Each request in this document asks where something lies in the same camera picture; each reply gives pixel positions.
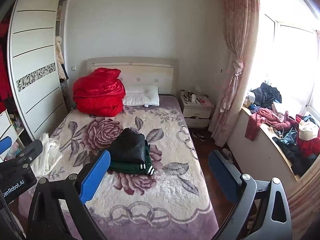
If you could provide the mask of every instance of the pink curtain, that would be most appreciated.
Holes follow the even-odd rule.
[[[224,1],[225,39],[231,58],[209,126],[212,138],[220,147],[223,147],[230,136],[244,101],[259,25],[259,0]]]
[[[320,159],[287,194],[293,239],[300,239],[320,211]]]

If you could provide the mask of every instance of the red satin quilt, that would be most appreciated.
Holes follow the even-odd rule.
[[[123,109],[125,89],[118,79],[119,69],[98,68],[73,85],[73,100],[79,111],[113,117]]]

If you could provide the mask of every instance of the headboard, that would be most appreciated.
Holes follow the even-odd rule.
[[[100,57],[89,58],[88,69],[117,68],[125,86],[156,85],[159,94],[178,92],[178,60],[156,57]]]

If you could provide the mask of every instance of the floral blanket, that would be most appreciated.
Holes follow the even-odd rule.
[[[51,136],[60,141],[63,157],[48,179],[79,173],[126,127],[145,135],[156,171],[153,176],[105,174],[86,206],[107,239],[211,239],[217,220],[175,97],[160,96],[159,107],[125,106],[114,118],[72,110]],[[19,199],[26,217],[34,190]],[[61,208],[73,237],[81,239],[64,201]]]

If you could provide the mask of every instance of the pillow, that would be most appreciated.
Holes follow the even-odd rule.
[[[160,104],[157,86],[124,86],[124,88],[125,97],[122,99],[124,106],[159,106]]]

